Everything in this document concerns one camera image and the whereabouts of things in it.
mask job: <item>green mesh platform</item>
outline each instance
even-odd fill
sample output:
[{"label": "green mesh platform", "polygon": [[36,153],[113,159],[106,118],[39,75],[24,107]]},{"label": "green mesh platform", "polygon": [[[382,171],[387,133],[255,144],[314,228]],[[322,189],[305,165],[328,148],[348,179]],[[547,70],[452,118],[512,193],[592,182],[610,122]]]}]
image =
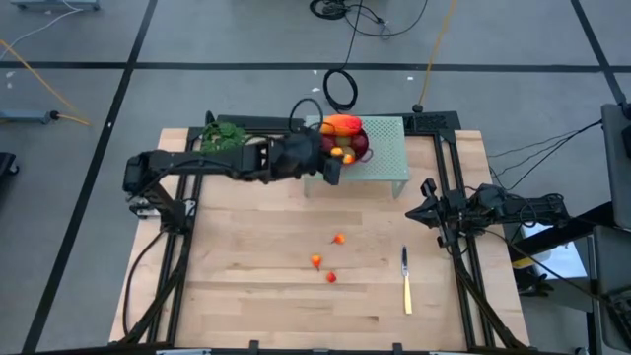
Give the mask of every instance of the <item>green mesh platform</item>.
[{"label": "green mesh platform", "polygon": [[[374,156],[368,163],[357,162],[342,168],[342,179],[355,181],[392,181],[409,180],[407,155],[405,153],[405,135],[400,117],[361,116],[363,128],[368,135],[369,146]],[[317,116],[308,116],[305,125],[318,122]],[[319,178],[305,176],[306,179]]]}]

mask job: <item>table leg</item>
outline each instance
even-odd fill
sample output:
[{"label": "table leg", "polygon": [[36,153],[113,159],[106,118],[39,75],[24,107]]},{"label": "table leg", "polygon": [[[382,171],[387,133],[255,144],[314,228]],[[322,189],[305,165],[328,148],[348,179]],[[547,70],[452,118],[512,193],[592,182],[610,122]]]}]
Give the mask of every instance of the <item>table leg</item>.
[{"label": "table leg", "polygon": [[394,199],[397,199],[398,196],[401,194],[401,192],[403,192],[403,189],[405,188],[406,183],[407,181],[393,181],[392,182],[392,197]]}]

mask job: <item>metal bracket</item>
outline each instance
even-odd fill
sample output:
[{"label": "metal bracket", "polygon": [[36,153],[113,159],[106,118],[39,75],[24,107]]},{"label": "metal bracket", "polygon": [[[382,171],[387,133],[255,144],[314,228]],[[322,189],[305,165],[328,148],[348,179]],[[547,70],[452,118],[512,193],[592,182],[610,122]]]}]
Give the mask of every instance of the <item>metal bracket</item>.
[{"label": "metal bracket", "polygon": [[403,355],[403,345],[401,343],[392,344],[392,355]]},{"label": "metal bracket", "polygon": [[[145,198],[134,197],[132,201],[134,201],[134,204],[129,206],[129,209],[135,213],[138,218],[146,219],[149,217],[160,217],[158,210],[153,208]],[[186,205],[186,216],[194,217],[197,211],[191,210],[196,206],[197,202],[194,200],[185,200],[184,204]]]},{"label": "metal bracket", "polygon": [[249,349],[247,355],[258,355],[258,340],[249,341]]}]

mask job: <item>green leafy vegetable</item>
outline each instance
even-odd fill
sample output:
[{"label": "green leafy vegetable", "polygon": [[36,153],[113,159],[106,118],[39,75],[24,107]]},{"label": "green leafy vegetable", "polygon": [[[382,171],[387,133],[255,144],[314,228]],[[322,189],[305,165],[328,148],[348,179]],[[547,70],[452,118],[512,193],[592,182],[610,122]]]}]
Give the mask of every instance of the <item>green leafy vegetable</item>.
[{"label": "green leafy vegetable", "polygon": [[212,153],[244,145],[245,131],[233,123],[213,122],[204,127],[200,152]]}]

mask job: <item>knife handle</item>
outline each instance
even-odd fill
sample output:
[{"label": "knife handle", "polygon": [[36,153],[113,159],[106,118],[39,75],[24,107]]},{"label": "knife handle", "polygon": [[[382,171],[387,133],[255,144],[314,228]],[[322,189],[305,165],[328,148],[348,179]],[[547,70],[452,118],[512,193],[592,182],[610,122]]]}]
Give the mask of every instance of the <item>knife handle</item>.
[{"label": "knife handle", "polygon": [[405,281],[403,283],[403,292],[405,294],[405,313],[407,315],[412,314],[412,294],[410,293],[410,277],[405,276]]}]

